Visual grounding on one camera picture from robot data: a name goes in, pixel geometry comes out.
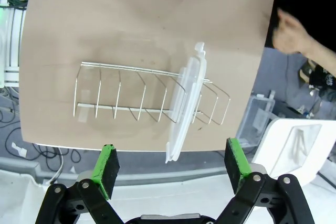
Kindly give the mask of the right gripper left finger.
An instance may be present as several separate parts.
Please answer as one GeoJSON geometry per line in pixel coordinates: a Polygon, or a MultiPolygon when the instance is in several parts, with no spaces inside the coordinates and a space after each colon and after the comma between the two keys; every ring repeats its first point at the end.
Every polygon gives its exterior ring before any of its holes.
{"type": "Polygon", "coordinates": [[[77,223],[89,213],[95,223],[123,223],[109,204],[120,169],[117,150],[104,145],[89,178],[71,187],[52,184],[48,187],[35,223],[77,223]]]}

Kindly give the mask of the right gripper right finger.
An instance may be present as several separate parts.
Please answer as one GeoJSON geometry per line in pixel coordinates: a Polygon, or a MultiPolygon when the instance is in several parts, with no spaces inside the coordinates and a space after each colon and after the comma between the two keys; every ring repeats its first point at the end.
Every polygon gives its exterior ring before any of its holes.
{"type": "Polygon", "coordinates": [[[296,176],[277,179],[253,171],[238,139],[226,141],[224,164],[235,196],[216,223],[245,223],[255,207],[264,207],[273,223],[314,223],[309,205],[296,176]]]}

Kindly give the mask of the person's left hand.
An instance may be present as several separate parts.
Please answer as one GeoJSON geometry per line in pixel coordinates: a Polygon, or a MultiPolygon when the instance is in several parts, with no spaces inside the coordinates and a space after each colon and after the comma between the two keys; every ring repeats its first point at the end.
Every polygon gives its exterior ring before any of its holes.
{"type": "Polygon", "coordinates": [[[304,26],[294,16],[282,9],[277,10],[279,22],[272,35],[272,44],[275,49],[285,53],[312,52],[314,39],[308,34],[304,26]]]}

